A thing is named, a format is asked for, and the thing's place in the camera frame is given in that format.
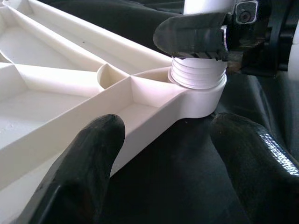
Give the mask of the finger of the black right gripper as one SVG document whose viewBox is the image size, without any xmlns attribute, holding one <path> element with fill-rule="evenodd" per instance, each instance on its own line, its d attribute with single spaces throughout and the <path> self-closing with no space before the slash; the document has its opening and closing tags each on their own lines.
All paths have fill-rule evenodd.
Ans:
<svg viewBox="0 0 299 224">
<path fill-rule="evenodd" d="M 228 60 L 222 26 L 227 13 L 180 15 L 163 21 L 153 34 L 154 44 L 179 58 Z"/>
</svg>

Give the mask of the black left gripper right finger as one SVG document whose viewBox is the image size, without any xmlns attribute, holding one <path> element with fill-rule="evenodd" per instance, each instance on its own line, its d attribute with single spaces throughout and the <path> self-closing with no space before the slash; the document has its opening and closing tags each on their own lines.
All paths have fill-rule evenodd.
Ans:
<svg viewBox="0 0 299 224">
<path fill-rule="evenodd" d="M 219 113 L 210 136 L 251 224 L 299 222 L 299 163 L 264 126 Z"/>
</svg>

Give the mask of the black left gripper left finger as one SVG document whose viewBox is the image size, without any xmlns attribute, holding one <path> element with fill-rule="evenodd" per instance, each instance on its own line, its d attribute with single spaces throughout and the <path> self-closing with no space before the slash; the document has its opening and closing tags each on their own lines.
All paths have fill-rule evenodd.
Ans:
<svg viewBox="0 0 299 224">
<path fill-rule="evenodd" d="M 104 115 L 85 126 L 32 195 L 28 223 L 97 224 L 124 140 L 125 125 L 118 115 Z"/>
</svg>

